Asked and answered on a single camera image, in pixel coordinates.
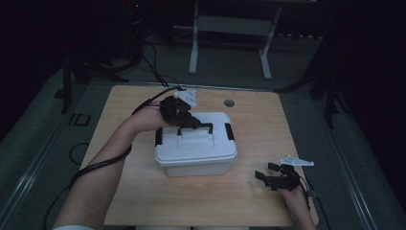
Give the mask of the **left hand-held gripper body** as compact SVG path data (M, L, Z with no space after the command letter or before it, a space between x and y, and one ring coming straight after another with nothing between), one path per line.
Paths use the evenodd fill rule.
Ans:
M168 96L160 102L160 112L163 119L170 125L180 127L189 124L192 107L181 99Z

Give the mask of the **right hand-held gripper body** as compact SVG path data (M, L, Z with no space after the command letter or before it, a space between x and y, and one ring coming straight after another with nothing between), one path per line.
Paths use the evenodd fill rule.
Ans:
M306 161L298 157L288 155L280 160L280 175L272 179L271 189L276 191L278 189L285 189L292 191L301 185L301 177L295 171L295 166L313 167L313 161Z

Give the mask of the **white storage box black handle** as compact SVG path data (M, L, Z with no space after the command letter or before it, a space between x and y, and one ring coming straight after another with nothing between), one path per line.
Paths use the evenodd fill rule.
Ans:
M163 127L155 135L155 160L167 176L227 173L237 158L231 120L224 112L193 113L202 126Z

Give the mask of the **person's right hand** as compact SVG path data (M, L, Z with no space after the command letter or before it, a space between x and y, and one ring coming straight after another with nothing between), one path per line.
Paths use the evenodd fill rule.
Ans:
M301 186L296 187L292 191L279 189L279 192L282 194L290 215L292 219L297 223L297 225L297 218L310 216L306 203L305 193Z

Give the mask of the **person's left hand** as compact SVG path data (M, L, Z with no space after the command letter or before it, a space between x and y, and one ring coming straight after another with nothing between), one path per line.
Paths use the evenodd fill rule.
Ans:
M144 106L129 118L130 126L137 132L157 130L160 127L168 127L169 124L163 119L160 102L153 101Z

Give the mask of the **black tripod stand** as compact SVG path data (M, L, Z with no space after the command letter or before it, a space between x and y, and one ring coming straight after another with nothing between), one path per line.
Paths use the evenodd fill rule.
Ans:
M127 79L118 76L118 72L130 69L137 64L137 60L130 58L128 63L107 68L81 53L69 52L65 54L62 65L62 88L56 92L56 97L63 100L61 113L65 114L72 104L72 76L75 76L79 84L88 84L92 78L88 69L96 70L104 77L118 82L128 82Z
M275 89L275 92L287 93L313 82L309 91L310 98L321 100L327 95L324 120L329 128L333 128L333 115L338 113L335 99L340 65L341 59L337 49L323 40L305 69L304 75L285 87Z

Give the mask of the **dark equipment rack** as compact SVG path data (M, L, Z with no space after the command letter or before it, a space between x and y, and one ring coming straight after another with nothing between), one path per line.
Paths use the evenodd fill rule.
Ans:
M130 61L142 58L147 31L154 30L165 41L173 34L172 0L127 0L131 30Z

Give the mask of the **white metal stand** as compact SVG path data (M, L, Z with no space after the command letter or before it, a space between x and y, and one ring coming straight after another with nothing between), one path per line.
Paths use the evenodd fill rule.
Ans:
M245 19L237 17L224 17L201 14L199 12L199 0L194 0L193 26L192 26L192 51L189 64L189 73L197 72L198 63L198 33L214 32L235 35L259 35L266 38L265 44L259 49L259 61L263 78L266 81L272 79L268 61L268 52L274 37L282 8L277 7L272 20Z

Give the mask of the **grey floor rail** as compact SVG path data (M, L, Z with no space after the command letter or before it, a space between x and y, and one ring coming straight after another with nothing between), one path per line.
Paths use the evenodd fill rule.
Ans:
M350 169L350 165L345 157L343 149L340 146L339 140L332 129L327 130L327 134L331 144L333 145L335 157L339 165L341 174L344 178L347 190L350 194L350 199L357 212L357 215L362 223L364 230L377 230L377 224L372 216L371 210L361 192L357 181Z
M42 226L79 168L80 160L70 150L85 140L79 128L65 123L9 139L0 149L0 229Z

